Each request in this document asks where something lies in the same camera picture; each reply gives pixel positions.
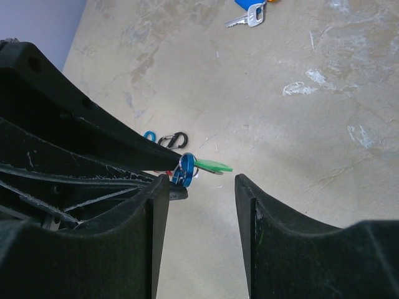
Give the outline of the key with green tag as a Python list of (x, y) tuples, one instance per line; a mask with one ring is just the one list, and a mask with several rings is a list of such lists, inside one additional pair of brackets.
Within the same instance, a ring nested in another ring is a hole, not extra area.
[(233, 172), (233, 168), (226, 164), (206, 159), (194, 159), (194, 163), (189, 169), (199, 169), (216, 175)]

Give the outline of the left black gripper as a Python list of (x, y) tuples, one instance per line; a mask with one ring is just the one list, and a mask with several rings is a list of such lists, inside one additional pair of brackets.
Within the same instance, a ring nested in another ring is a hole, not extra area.
[(132, 170), (172, 170), (180, 158), (91, 101), (30, 42), (1, 41), (1, 117), (1, 187), (37, 209), (44, 229), (107, 212), (155, 179)]

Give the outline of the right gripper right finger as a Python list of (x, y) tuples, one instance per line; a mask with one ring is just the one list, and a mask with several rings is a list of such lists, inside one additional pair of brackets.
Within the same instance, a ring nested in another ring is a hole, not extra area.
[(243, 174), (234, 190), (250, 298), (398, 297), (397, 221), (341, 229), (296, 211)]

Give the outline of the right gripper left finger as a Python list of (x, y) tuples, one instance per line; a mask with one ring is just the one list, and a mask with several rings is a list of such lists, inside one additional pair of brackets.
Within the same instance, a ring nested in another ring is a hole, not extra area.
[(1, 297), (155, 298), (169, 202), (161, 175), (74, 229), (1, 222)]

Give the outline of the key with blue tag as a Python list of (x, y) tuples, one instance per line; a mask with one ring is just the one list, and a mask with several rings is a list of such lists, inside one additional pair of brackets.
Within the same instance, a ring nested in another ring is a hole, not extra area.
[(269, 1), (266, 0), (234, 0), (234, 2), (243, 9), (244, 15), (226, 22), (226, 28), (236, 25), (248, 25), (249, 27), (256, 27), (264, 21), (264, 9)]

